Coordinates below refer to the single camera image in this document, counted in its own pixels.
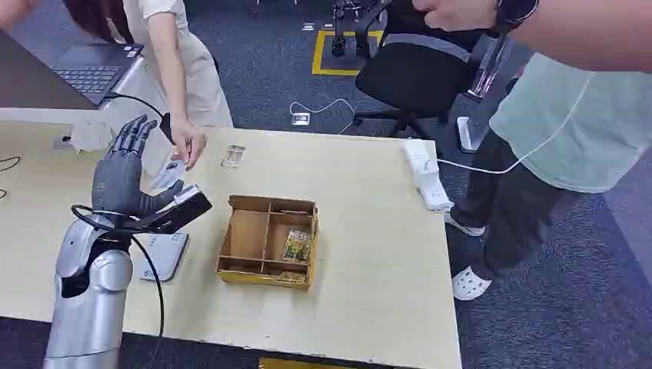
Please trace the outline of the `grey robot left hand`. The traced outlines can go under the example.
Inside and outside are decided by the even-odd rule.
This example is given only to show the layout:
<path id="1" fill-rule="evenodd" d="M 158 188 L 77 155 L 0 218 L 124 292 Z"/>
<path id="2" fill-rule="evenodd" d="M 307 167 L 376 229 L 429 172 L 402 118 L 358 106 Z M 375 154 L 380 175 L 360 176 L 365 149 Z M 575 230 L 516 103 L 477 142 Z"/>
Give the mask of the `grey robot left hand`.
<path id="1" fill-rule="evenodd" d="M 157 195 L 141 190 L 141 157 L 146 141 L 157 122 L 141 115 L 127 122 L 115 137 L 111 147 L 96 166 L 91 189 L 94 211 L 146 218 L 173 202 L 184 182 L 176 181 Z"/>

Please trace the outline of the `person's hand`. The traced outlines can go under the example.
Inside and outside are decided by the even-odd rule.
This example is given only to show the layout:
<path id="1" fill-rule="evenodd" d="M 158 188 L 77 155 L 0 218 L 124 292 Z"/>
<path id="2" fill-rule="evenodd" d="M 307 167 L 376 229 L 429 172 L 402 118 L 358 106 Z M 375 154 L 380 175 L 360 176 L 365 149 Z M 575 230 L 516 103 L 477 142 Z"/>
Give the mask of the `person's hand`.
<path id="1" fill-rule="evenodd" d="M 207 136 L 182 113 L 171 114 L 170 126 L 177 153 L 185 162 L 185 170 L 190 171 L 208 143 Z"/>
<path id="2" fill-rule="evenodd" d="M 489 29 L 496 22 L 495 0 L 413 0 L 412 5 L 424 13 L 426 25 L 446 32 Z"/>

